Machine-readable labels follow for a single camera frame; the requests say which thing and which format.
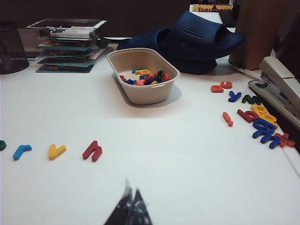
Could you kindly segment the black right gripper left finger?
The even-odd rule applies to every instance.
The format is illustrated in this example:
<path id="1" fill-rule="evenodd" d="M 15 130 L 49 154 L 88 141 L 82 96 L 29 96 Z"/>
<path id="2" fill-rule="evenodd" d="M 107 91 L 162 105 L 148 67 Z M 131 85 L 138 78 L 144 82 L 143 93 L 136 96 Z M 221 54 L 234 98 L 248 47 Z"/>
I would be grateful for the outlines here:
<path id="1" fill-rule="evenodd" d="M 128 178 L 125 180 L 125 188 L 122 197 L 114 210 L 106 220 L 105 225 L 126 225 L 133 202 L 133 193 Z"/>

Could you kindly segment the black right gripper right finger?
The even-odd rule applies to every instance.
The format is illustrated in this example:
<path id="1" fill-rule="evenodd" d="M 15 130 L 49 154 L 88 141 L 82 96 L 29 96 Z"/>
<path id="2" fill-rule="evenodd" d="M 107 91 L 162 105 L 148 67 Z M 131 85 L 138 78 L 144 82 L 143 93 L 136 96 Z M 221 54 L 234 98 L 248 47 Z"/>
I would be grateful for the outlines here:
<path id="1" fill-rule="evenodd" d="M 140 190 L 137 188 L 131 203 L 128 218 L 129 225 L 151 225 L 152 221 L 147 211 L 146 204 L 142 198 Z"/>

